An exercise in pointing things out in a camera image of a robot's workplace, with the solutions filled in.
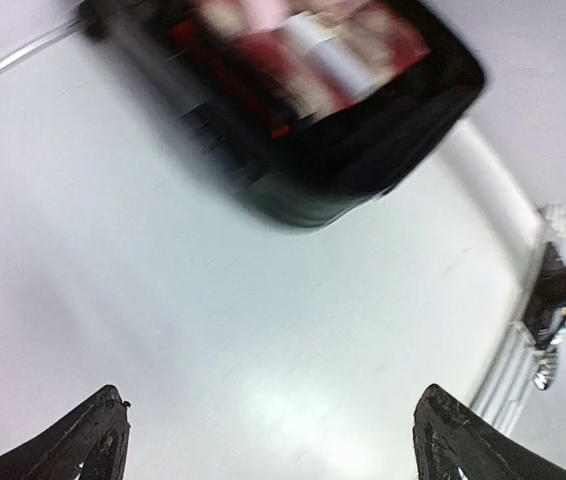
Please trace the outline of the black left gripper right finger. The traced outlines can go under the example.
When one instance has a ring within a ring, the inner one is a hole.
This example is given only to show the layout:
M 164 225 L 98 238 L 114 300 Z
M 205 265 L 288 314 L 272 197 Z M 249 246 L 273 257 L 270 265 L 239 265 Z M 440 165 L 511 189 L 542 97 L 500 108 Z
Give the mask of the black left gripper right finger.
M 502 435 L 437 384 L 414 410 L 420 479 L 566 479 L 566 470 Z

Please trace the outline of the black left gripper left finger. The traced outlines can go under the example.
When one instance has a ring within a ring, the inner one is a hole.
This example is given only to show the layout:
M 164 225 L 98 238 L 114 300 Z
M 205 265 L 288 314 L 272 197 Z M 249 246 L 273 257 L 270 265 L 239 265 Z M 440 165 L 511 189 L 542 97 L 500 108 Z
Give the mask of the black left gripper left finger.
M 121 479 L 129 404 L 105 385 L 48 429 L 0 456 L 0 479 Z

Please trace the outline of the black ribbed hard suitcase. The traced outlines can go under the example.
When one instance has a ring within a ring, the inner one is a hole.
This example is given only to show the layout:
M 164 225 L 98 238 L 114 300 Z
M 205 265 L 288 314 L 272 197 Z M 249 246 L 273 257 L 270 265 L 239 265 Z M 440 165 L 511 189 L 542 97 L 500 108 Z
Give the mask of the black ribbed hard suitcase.
M 244 201 L 275 221 L 320 228 L 391 192 L 481 95 L 486 75 L 456 32 L 419 1 L 382 1 L 428 55 L 362 102 L 274 136 L 267 122 L 175 41 L 187 1 L 83 1 L 85 34 L 113 41 L 191 130 L 215 140 L 244 178 Z

